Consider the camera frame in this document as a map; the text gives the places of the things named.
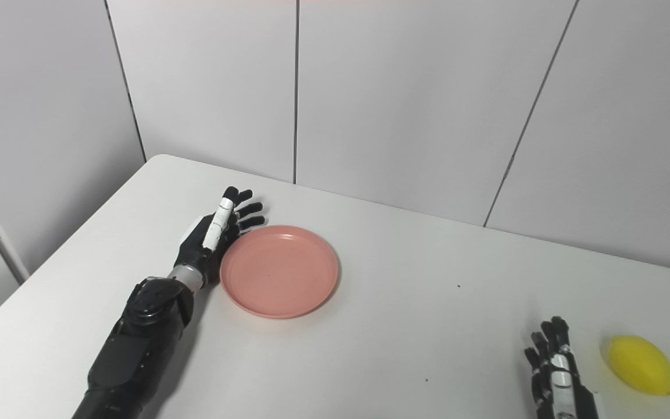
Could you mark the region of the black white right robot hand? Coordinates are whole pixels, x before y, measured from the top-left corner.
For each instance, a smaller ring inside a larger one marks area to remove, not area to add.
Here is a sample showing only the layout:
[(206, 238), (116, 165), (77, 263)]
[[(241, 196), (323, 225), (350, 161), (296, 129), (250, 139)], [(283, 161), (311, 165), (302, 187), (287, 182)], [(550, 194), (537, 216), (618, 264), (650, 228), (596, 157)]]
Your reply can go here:
[(582, 384), (566, 321), (560, 316), (543, 321), (531, 340), (524, 355), (537, 418), (603, 418), (595, 393)]

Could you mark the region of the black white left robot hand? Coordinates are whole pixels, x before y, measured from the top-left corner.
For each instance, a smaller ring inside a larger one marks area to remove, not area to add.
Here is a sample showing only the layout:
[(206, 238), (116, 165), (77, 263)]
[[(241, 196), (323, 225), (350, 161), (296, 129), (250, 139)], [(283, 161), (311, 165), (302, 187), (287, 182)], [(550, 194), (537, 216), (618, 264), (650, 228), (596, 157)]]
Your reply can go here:
[(265, 223), (263, 204), (250, 202), (250, 189), (229, 186), (215, 212), (205, 215), (179, 246), (169, 278), (177, 279), (192, 292), (202, 289), (215, 276), (216, 262), (240, 236)]

